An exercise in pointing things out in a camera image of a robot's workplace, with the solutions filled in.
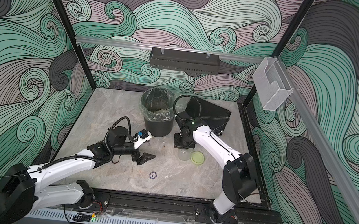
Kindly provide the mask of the clear oatmeal jar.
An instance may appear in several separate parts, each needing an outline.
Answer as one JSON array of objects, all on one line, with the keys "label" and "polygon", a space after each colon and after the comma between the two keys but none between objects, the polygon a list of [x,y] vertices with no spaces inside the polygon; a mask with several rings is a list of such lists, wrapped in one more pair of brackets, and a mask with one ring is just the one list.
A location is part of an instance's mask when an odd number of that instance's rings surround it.
[{"label": "clear oatmeal jar", "polygon": [[189,161],[193,151],[194,151],[193,148],[178,149],[178,155],[177,156],[182,161]]}]

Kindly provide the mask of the light green jar lid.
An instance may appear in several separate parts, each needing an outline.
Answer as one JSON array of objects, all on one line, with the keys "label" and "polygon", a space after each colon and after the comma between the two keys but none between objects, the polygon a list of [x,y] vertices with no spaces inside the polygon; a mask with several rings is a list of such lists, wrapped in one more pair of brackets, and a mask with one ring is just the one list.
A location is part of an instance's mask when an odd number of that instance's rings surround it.
[{"label": "light green jar lid", "polygon": [[193,151],[193,153],[191,154],[191,157],[190,157],[190,161],[193,164],[200,166],[205,162],[205,156],[202,152]]}]

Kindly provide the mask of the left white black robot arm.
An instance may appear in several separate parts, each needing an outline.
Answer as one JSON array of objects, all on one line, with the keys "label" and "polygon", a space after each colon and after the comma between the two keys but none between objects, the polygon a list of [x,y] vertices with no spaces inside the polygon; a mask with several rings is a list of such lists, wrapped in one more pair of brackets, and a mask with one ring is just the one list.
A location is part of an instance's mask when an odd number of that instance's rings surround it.
[{"label": "left white black robot arm", "polygon": [[55,182],[111,163],[116,155],[131,156],[133,162],[142,165],[155,158],[139,151],[151,139],[147,130],[131,136],[126,128],[119,126],[110,129],[104,140],[77,154],[29,167],[22,163],[11,166],[0,179],[0,223],[12,224],[34,210],[56,205],[90,208],[95,195],[86,181],[67,185],[55,185]]}]

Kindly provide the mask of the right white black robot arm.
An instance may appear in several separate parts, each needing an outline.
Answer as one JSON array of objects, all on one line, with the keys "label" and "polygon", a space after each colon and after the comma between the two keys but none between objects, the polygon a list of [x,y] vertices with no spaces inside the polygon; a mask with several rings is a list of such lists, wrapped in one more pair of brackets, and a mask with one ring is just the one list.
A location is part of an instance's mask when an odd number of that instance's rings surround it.
[{"label": "right white black robot arm", "polygon": [[224,141],[201,118],[175,116],[180,132],[174,136],[174,147],[193,149],[202,146],[223,170],[222,192],[207,211],[212,223],[222,224],[228,212],[257,190],[255,160],[249,153],[240,153]]}]

